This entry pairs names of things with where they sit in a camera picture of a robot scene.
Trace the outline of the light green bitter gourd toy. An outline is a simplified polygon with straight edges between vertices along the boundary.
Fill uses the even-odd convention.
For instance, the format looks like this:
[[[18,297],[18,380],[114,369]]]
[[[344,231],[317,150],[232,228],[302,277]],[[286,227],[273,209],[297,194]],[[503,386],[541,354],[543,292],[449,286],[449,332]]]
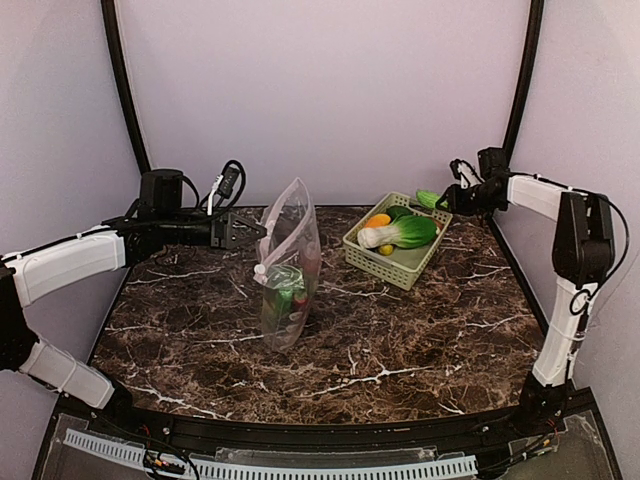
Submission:
[[[440,196],[441,194],[431,192],[428,190],[417,190],[415,194],[415,198],[418,201],[418,203],[421,206],[429,209],[436,209],[435,203]]]

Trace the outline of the pale green plastic basket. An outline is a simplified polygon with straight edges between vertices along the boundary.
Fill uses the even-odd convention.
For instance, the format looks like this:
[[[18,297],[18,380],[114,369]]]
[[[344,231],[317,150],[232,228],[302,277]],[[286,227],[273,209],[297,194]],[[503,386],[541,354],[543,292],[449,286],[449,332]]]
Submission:
[[[385,213],[393,206],[407,207],[413,215],[430,218],[439,227],[439,233],[430,243],[414,249],[395,247],[384,256],[376,250],[364,249],[357,242],[358,232],[376,214]],[[446,211],[422,207],[408,195],[390,192],[372,207],[344,236],[346,261],[403,290],[410,290],[440,246],[453,215]]]

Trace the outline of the yellow corn toy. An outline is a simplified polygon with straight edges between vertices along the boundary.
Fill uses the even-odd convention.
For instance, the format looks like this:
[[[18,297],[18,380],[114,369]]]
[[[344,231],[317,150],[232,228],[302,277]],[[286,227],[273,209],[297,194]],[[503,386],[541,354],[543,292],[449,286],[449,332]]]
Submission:
[[[394,251],[394,246],[391,244],[381,245],[378,248],[378,253],[383,256],[389,256],[393,253],[393,251]]]

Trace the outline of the clear zip top bag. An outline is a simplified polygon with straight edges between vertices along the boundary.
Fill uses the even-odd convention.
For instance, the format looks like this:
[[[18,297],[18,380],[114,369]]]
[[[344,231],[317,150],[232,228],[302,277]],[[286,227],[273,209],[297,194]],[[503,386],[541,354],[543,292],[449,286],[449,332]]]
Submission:
[[[322,255],[316,210],[299,178],[268,206],[260,225],[254,280],[262,287],[261,331],[274,352],[290,349],[300,337],[318,287]]]

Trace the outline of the green bell pepper toy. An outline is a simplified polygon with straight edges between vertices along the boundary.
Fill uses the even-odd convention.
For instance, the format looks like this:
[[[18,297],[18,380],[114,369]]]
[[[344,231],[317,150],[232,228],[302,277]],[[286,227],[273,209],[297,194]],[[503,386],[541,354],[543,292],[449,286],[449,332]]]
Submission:
[[[268,270],[265,300],[276,316],[288,314],[292,310],[294,295],[304,291],[304,275],[300,268],[274,265]]]

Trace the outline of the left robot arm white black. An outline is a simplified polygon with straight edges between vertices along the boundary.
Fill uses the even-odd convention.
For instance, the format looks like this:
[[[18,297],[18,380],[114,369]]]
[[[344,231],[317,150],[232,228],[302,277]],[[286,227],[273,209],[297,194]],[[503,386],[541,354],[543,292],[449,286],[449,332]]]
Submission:
[[[1,258],[1,368],[103,410],[126,397],[105,374],[60,350],[32,330],[24,310],[36,300],[95,275],[133,267],[168,245],[230,250],[258,241],[267,230],[232,209],[246,186],[242,165],[229,161],[209,195],[182,204],[192,181],[176,169],[141,177],[127,212],[75,235]]]

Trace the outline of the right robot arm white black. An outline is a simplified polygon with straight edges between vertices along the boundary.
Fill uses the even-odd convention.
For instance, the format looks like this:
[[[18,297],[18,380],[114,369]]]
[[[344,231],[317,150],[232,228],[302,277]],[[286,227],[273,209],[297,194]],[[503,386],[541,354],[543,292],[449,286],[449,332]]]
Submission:
[[[543,432],[557,425],[565,413],[569,383],[595,300],[623,262],[615,255],[612,220],[619,209],[601,193],[511,171],[500,148],[480,151],[476,166],[455,159],[449,168],[455,181],[437,201],[438,207],[463,216],[489,216],[518,206],[555,224],[553,312],[542,350],[507,419],[518,432]]]

